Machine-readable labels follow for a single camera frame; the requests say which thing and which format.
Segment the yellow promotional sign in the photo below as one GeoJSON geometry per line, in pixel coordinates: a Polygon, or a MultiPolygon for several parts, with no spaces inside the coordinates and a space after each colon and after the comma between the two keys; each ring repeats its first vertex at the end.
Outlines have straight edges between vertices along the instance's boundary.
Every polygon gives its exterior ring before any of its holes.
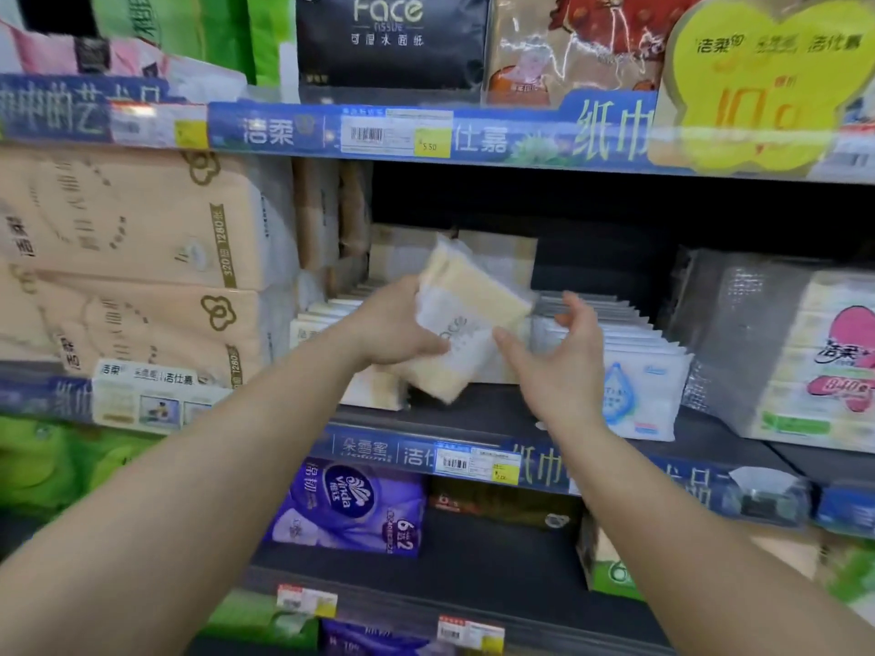
{"type": "Polygon", "coordinates": [[[700,172],[814,164],[875,72],[875,9],[818,0],[777,17],[757,0],[704,0],[675,27],[666,87],[700,172]]]}

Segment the right hand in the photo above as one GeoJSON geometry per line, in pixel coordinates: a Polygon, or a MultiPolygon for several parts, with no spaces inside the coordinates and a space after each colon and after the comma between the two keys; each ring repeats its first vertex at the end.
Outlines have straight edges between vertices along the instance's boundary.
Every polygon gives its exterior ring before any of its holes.
{"type": "Polygon", "coordinates": [[[520,379],[529,409],[555,432],[559,426],[579,430],[605,426],[605,352],[595,310],[573,292],[563,293],[570,312],[556,316],[568,336],[550,354],[529,352],[513,334],[496,328],[495,341],[520,379]]]}

